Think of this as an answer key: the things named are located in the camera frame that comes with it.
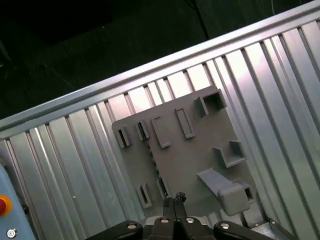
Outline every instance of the dark background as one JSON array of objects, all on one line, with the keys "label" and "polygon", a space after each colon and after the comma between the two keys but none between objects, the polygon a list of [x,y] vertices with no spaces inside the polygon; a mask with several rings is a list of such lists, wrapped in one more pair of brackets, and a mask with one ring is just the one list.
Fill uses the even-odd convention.
[{"label": "dark background", "polygon": [[310,2],[3,1],[0,119]]}]

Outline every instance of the rectangular slot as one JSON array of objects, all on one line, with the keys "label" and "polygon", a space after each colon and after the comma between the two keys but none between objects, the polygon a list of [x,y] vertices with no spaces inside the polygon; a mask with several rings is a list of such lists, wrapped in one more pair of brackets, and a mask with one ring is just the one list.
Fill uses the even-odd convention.
[{"label": "rectangular slot", "polygon": [[203,101],[209,114],[211,112],[220,111],[227,106],[220,90],[212,95],[204,96]]},{"label": "rectangular slot", "polygon": [[136,127],[136,130],[138,131],[138,135],[141,141],[146,141],[147,139],[150,138],[145,122],[143,120],[138,122],[135,125],[135,127]]},{"label": "rectangular slot", "polygon": [[195,136],[194,129],[192,127],[192,124],[190,122],[187,112],[183,108],[176,109],[175,112],[179,119],[185,138],[190,139],[194,137]]},{"label": "rectangular slot", "polygon": [[195,105],[202,118],[206,115],[214,114],[227,106],[221,90],[207,96],[198,97],[195,100]]},{"label": "rectangular slot", "polygon": [[151,200],[150,200],[150,197],[149,197],[149,194],[148,194],[147,184],[145,183],[143,185],[140,185],[136,189],[136,191],[137,191],[138,197],[140,199],[140,202],[142,204],[142,207],[144,209],[151,207],[152,203],[151,203]]},{"label": "rectangular slot", "polygon": [[120,129],[118,129],[115,132],[115,137],[121,148],[125,148],[131,145],[125,127],[121,127]]},{"label": "rectangular slot", "polygon": [[170,193],[169,193],[169,189],[167,186],[166,181],[163,178],[160,178],[156,181],[156,185],[159,188],[160,191],[160,195],[162,197],[162,199],[165,199],[166,197],[170,197]]},{"label": "rectangular slot", "polygon": [[240,184],[244,188],[244,192],[246,197],[248,198],[248,202],[253,203],[255,199],[251,190],[251,186],[245,181],[243,181],[241,178],[234,180],[234,182]]},{"label": "rectangular slot", "polygon": [[155,134],[158,138],[159,144],[162,149],[170,146],[170,140],[166,135],[164,120],[159,116],[151,120]]}]

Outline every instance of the gray plastic board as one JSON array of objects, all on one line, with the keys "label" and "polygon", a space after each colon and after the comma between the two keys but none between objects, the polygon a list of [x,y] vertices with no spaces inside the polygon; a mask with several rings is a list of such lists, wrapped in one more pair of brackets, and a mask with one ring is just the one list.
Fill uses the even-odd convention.
[{"label": "gray plastic board", "polygon": [[204,216],[222,208],[217,192],[224,183],[205,184],[198,176],[212,168],[209,172],[221,176],[209,179],[223,176],[231,185],[241,184],[247,201],[254,201],[256,186],[225,107],[221,92],[210,86],[113,123],[146,218],[162,214],[164,191],[156,167],[171,197],[186,193],[189,216]]}]

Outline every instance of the light blue panel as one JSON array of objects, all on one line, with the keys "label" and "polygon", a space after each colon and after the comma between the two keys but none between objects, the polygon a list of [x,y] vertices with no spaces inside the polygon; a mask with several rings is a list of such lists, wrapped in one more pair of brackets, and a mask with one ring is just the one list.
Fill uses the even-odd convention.
[{"label": "light blue panel", "polygon": [[20,205],[14,187],[11,184],[6,170],[1,164],[0,183],[0,194],[8,197],[12,203],[12,209],[10,213],[5,216],[0,216],[0,239],[9,239],[7,237],[7,231],[10,229],[16,229],[17,235],[15,240],[36,240],[24,210]]}]

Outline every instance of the black cable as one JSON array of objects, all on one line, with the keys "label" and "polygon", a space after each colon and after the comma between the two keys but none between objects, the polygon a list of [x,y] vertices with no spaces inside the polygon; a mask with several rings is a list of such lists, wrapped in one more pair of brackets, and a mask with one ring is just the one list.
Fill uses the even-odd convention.
[{"label": "black cable", "polygon": [[199,7],[197,5],[197,2],[196,0],[190,0],[190,2],[188,0],[184,0],[196,13],[196,16],[198,17],[198,20],[200,22],[200,25],[201,25],[201,28],[202,28],[202,31],[204,33],[204,36],[205,36],[205,39],[206,40],[209,40],[209,34],[208,34],[208,31],[207,31],[207,28],[206,28],[206,25],[205,25],[205,22],[201,16],[201,13],[200,13],[200,10],[199,10]]},{"label": "black cable", "polygon": [[189,2],[189,0],[184,0],[186,4],[189,5],[190,8],[192,8],[192,10],[196,10],[195,7],[191,4],[191,2]]}]

